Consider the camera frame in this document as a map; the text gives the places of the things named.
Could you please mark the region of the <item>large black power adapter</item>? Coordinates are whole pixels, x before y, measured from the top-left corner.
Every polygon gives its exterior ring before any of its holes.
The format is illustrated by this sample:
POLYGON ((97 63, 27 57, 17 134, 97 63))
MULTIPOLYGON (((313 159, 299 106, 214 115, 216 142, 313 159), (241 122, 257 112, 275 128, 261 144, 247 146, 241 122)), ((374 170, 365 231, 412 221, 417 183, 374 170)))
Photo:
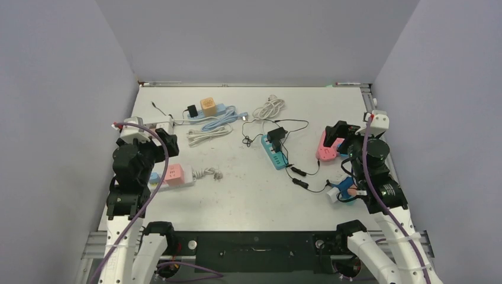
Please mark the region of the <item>large black power adapter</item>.
POLYGON ((281 152, 282 139, 285 138, 287 133, 288 132, 283 127, 278 127, 267 133, 266 139, 275 153, 281 152))

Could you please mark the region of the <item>teal power strip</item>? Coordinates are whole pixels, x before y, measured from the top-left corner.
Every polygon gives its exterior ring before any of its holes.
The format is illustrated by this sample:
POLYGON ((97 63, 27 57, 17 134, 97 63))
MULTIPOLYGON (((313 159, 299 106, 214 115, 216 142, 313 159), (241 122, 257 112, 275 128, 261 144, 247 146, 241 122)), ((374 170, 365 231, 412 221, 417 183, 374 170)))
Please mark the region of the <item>teal power strip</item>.
POLYGON ((285 157, 283 152, 276 152, 265 135, 262 136, 260 140, 265 153, 268 155, 272 165, 276 170, 284 169, 289 165, 288 159, 285 157))

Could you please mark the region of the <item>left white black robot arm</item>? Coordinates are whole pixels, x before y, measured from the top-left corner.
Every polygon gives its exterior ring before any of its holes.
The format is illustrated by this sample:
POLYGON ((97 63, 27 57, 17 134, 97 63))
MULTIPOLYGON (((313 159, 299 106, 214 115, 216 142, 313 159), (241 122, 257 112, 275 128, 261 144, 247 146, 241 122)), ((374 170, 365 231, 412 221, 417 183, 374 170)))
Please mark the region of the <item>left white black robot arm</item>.
POLYGON ((120 132, 112 154, 114 176, 107 196, 107 243, 105 255, 92 280, 98 283, 134 283, 136 238, 146 209, 159 191, 148 187, 157 163, 169 163, 179 154, 178 138, 164 129, 151 130, 140 124, 113 124, 120 132))

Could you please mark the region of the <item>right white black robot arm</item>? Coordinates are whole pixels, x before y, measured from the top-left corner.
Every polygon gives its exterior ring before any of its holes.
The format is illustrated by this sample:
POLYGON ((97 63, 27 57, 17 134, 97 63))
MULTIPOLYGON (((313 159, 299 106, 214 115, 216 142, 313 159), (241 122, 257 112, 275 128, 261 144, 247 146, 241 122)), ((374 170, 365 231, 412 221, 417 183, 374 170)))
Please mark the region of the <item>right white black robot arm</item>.
POLYGON ((385 161, 390 147, 382 140, 389 129, 386 115, 370 114, 359 127, 338 121, 325 128, 324 146, 339 138, 339 153, 348 156, 348 172, 358 190, 354 199, 366 205, 370 216, 384 234, 388 256, 358 220, 337 226, 334 245, 342 253, 352 253, 371 272, 378 283, 441 283, 420 243, 421 235, 411 220, 410 209, 400 184, 392 177, 385 161))

